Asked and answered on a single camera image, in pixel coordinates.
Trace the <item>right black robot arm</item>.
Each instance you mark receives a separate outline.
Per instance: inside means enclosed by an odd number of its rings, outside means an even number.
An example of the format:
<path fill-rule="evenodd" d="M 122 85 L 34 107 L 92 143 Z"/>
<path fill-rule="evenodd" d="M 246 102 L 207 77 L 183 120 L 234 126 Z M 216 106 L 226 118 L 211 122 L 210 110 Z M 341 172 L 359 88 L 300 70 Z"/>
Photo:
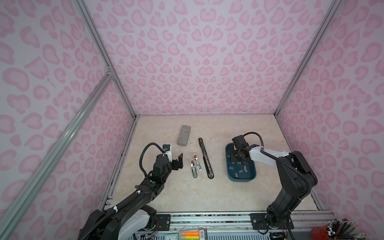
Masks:
<path fill-rule="evenodd" d="M 318 179 L 299 151 L 277 152 L 258 145 L 236 149 L 234 144 L 226 146 L 228 177 L 233 182 L 249 182 L 256 177 L 255 162 L 277 168 L 282 189 L 267 207 L 262 223 L 278 229 L 288 222 L 291 213 L 317 185 Z"/>

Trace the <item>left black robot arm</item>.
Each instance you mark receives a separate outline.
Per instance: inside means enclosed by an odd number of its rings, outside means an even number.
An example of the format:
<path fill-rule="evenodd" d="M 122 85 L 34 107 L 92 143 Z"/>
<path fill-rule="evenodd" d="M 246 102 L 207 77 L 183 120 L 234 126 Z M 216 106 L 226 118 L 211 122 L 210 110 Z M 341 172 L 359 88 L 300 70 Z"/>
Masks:
<path fill-rule="evenodd" d="M 79 234 L 80 240 L 123 240 L 148 223 L 140 223 L 134 215 L 145 208 L 150 215 L 156 213 L 147 204 L 153 201 L 164 189 L 165 183 L 173 171 L 182 169 L 183 154 L 176 160 L 169 160 L 167 154 L 157 155 L 153 170 L 137 186 L 136 190 L 115 206 L 96 210 L 88 217 Z"/>

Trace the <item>black stapler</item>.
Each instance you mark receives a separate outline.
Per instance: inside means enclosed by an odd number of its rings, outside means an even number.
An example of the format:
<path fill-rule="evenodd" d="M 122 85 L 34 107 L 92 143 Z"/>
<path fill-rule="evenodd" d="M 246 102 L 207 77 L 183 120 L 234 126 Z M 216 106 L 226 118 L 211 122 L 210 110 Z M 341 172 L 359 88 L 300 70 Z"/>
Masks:
<path fill-rule="evenodd" d="M 204 164 L 206 167 L 208 178 L 213 179 L 215 175 L 214 175 L 214 172 L 213 172 L 213 169 L 212 169 L 209 157 L 208 157 L 207 150 L 206 150 L 205 145 L 204 145 L 204 141 L 202 138 L 198 138 L 198 141 L 199 141 L 200 148 L 202 150 L 203 161 L 204 161 Z"/>

